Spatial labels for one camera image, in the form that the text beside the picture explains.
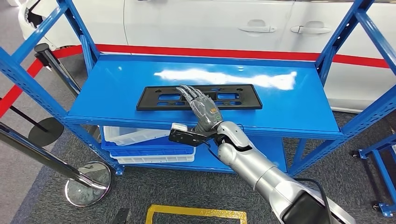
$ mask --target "yellow floor tape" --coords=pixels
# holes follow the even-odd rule
[[[170,213],[189,216],[206,216],[220,218],[236,218],[240,224],[247,224],[248,219],[244,211],[216,210],[216,209],[196,209],[186,207],[176,207],[167,205],[152,204],[147,211],[146,224],[153,224],[154,212]]]

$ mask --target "blue metal shelf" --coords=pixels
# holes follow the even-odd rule
[[[246,134],[336,139],[342,133],[313,63],[101,55],[66,120],[73,123],[170,129],[172,122],[194,126],[191,111],[136,111],[146,86],[253,84],[261,110],[222,111]]]
[[[263,103],[263,109],[224,111],[224,118],[243,124],[247,134],[260,135],[260,138],[299,137],[300,143],[293,164],[288,169],[290,175],[302,172],[396,109],[396,86],[394,86],[339,129],[322,87],[325,85],[334,55],[358,23],[367,32],[389,68],[396,72],[394,49],[366,14],[374,0],[354,1],[315,62],[103,55],[96,49],[72,0],[57,1],[59,7],[12,56],[0,48],[0,70],[111,165],[117,174],[122,174],[123,166],[111,158],[109,153],[103,150],[79,124],[166,129],[170,127],[171,122],[188,125],[194,125],[196,122],[193,114],[188,111],[137,112],[135,110],[137,99],[144,86],[148,85],[254,84]],[[63,14],[82,42],[89,73],[88,80],[69,112],[20,66],[23,58]],[[327,140],[301,159],[307,138]],[[263,149],[264,154],[272,157],[274,150],[268,148],[266,142],[257,143],[257,147]],[[284,152],[275,151],[276,154],[273,156],[284,160]],[[205,150],[200,150],[194,163],[198,167],[190,168],[207,169],[207,161],[213,159],[211,155],[205,153]],[[142,166],[177,168],[176,164]],[[212,168],[208,170],[229,171],[222,164]]]
[[[393,217],[393,213],[396,211],[396,189],[387,171],[387,168],[382,160],[380,152],[389,151],[392,155],[393,162],[396,163],[396,153],[392,145],[396,145],[396,134],[388,136],[387,138],[373,144],[366,149],[360,149],[359,154],[361,159],[367,159],[368,155],[372,154],[375,162],[378,165],[379,171],[383,177],[386,187],[388,188],[389,194],[392,198],[392,205],[386,203],[379,203],[379,209],[385,217]]]

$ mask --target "car door handle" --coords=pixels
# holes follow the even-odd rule
[[[290,31],[297,34],[326,34],[329,33],[332,29],[323,27],[323,28],[309,28],[304,26],[295,26],[290,28]]]
[[[256,33],[273,33],[276,31],[276,27],[273,26],[264,26],[264,27],[243,26],[243,27],[238,27],[238,29],[246,32],[256,32]]]

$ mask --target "robotic arm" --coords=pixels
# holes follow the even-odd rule
[[[282,224],[354,224],[355,219],[332,200],[294,180],[267,159],[238,125],[223,121],[215,103],[200,90],[177,88],[189,101],[198,124],[173,124],[169,140],[198,146],[214,138],[218,158],[266,200]]]

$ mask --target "red rope barrier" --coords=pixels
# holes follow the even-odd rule
[[[35,77],[41,68],[41,62],[36,59],[26,71],[31,77]],[[6,113],[6,111],[11,107],[16,99],[21,95],[21,93],[22,90],[18,86],[14,85],[3,97],[3,99],[0,100],[0,118]]]
[[[319,53],[304,52],[281,52],[281,51],[256,51],[256,50],[227,50],[227,49],[197,49],[197,48],[169,48],[169,47],[147,47],[147,46],[127,46],[96,44],[99,51],[153,54],[153,55],[174,55],[174,56],[203,56],[203,57],[229,57],[229,58],[251,58],[251,59],[271,59],[271,60],[293,60],[293,61],[315,61]],[[53,51],[56,58],[68,57],[81,54],[81,45],[71,46],[64,49]],[[384,59],[335,55],[333,62],[343,64],[362,65],[377,68],[389,68]],[[31,77],[35,77],[42,68],[39,60],[35,60],[27,69]],[[10,91],[0,101],[0,118],[5,114],[9,107],[20,96],[22,90],[14,85]]]

